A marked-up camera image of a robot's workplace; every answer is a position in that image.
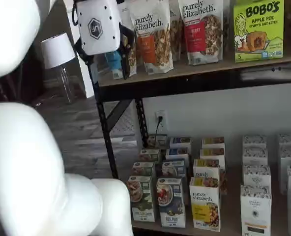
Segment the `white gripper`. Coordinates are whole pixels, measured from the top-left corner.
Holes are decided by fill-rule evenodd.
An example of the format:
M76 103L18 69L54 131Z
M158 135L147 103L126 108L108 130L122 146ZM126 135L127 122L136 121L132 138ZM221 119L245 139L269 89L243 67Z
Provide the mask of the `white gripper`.
M126 58L133 46L134 32L122 25L115 0L80 0L76 3L80 37L75 51L88 68L92 83L98 79L94 56L118 51Z

